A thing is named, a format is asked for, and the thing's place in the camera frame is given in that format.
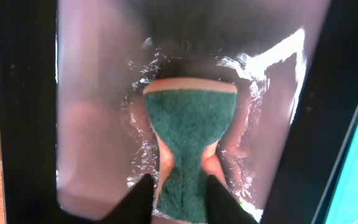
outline plastic packaging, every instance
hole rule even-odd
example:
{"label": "plastic packaging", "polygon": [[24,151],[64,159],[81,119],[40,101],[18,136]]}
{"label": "plastic packaging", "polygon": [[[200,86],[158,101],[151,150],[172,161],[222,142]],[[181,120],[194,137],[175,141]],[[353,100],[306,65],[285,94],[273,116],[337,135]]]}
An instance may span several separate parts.
{"label": "plastic packaging", "polygon": [[60,0],[62,208],[97,220],[142,174],[158,180],[142,90],[159,78],[203,77],[239,90],[217,155],[230,192],[260,220],[327,3]]}

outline black frame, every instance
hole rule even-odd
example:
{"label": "black frame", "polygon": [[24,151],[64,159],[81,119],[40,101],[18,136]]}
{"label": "black frame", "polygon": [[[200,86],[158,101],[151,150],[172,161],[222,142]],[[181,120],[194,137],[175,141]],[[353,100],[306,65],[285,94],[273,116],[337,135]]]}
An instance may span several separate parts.
{"label": "black frame", "polygon": [[[8,224],[90,223],[68,215],[56,201],[56,16],[56,0],[0,0],[0,146]],[[312,222],[357,104],[358,1],[333,0],[261,223]]]}

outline sponge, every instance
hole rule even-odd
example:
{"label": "sponge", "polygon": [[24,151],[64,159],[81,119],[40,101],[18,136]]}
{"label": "sponge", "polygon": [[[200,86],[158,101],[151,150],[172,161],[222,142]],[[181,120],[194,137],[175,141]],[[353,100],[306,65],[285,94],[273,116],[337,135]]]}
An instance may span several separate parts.
{"label": "sponge", "polygon": [[236,101],[233,84],[200,78],[157,80],[144,90],[160,148],[159,211],[177,220],[206,222],[201,156],[226,132]]}

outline green sponge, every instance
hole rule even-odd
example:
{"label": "green sponge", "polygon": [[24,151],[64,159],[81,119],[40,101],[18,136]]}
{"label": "green sponge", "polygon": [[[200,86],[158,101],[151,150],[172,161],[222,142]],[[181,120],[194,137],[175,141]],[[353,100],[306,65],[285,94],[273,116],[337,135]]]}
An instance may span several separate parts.
{"label": "green sponge", "polygon": [[201,155],[221,139],[236,108],[236,93],[179,89],[144,95],[149,120],[173,154],[173,169],[163,183],[157,209],[192,223],[205,223],[206,173]]}

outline green scrubbing pad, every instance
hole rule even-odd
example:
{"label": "green scrubbing pad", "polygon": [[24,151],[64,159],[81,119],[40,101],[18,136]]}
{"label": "green scrubbing pad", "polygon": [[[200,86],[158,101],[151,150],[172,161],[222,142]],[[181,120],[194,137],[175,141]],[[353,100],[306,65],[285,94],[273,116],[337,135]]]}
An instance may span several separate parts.
{"label": "green scrubbing pad", "polygon": [[236,93],[162,90],[144,95],[149,120],[173,154],[173,169],[163,183],[157,209],[192,223],[206,222],[206,173],[201,155],[221,139],[236,107]]}

